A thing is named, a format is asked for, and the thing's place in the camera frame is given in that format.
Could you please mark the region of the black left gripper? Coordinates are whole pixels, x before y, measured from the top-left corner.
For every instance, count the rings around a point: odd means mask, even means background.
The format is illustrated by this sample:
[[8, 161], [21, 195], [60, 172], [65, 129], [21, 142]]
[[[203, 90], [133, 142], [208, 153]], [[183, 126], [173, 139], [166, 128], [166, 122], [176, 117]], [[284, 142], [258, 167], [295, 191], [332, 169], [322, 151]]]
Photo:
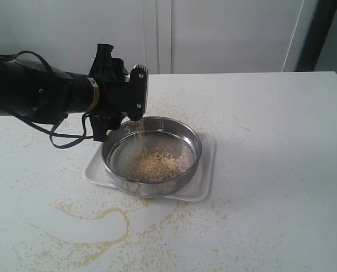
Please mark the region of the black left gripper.
[[[96, 81], [99, 88], [98, 102], [89, 117], [93, 140], [98, 142], [107, 141], [108, 131], [119, 129], [124, 118], [141, 120], [147, 108], [148, 69], [143, 65], [135, 65], [129, 75], [124, 61], [112, 56], [113, 49], [114, 46], [110, 44], [99, 43], [89, 71], [89, 76]], [[126, 82], [125, 109], [122, 86]]]

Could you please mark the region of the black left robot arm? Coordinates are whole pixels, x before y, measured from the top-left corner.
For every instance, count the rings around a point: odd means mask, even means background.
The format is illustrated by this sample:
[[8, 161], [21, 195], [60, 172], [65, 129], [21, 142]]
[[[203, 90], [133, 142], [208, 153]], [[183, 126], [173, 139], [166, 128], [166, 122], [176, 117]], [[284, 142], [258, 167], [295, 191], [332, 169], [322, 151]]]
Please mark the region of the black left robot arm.
[[119, 129], [124, 118], [143, 117], [148, 92], [147, 68], [135, 65], [127, 71], [112, 50], [99, 44], [88, 74], [58, 70], [40, 55], [29, 61], [19, 54], [0, 54], [0, 116], [14, 116], [55, 138], [69, 114], [81, 113], [92, 134], [69, 135], [67, 146], [89, 138], [105, 142], [108, 131]]

